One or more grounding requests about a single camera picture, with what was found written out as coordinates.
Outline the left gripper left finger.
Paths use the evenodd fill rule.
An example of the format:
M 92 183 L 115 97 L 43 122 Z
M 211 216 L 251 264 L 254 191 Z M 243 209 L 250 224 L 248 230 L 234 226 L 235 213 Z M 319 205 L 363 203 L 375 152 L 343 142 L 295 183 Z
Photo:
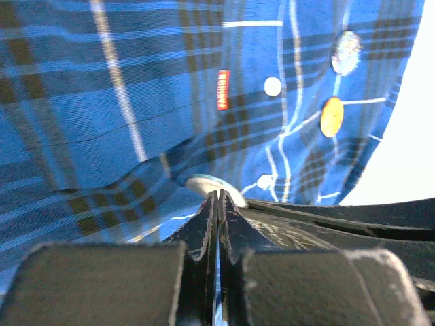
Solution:
M 2 325 L 213 325 L 218 194 L 158 244 L 52 243 L 21 263 Z

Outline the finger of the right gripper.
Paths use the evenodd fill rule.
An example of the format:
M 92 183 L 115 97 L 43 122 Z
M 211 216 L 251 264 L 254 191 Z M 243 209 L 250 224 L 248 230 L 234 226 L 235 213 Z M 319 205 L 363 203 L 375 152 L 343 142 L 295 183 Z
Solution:
M 298 228 L 339 249 L 388 249 L 411 276 L 434 286 L 434 199 L 363 206 L 305 206 L 249 200 L 244 216 Z

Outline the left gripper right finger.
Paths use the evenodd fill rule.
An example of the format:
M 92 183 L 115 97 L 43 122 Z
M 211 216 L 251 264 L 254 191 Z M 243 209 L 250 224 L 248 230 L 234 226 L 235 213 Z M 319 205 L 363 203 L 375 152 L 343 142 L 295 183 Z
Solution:
M 229 325 L 430 325 L 432 288 L 388 249 L 339 249 L 247 219 L 220 193 L 222 318 Z

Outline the blue plaid shirt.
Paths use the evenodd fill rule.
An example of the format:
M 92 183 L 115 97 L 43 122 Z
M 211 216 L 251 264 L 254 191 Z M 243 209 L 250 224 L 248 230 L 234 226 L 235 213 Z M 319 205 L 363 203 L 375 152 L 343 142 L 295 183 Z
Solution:
M 2 1 L 1 292 L 43 242 L 157 242 L 202 198 L 337 205 L 392 115 L 423 1 Z M 331 64 L 357 33 L 348 76 Z M 325 137 L 324 104 L 344 104 Z

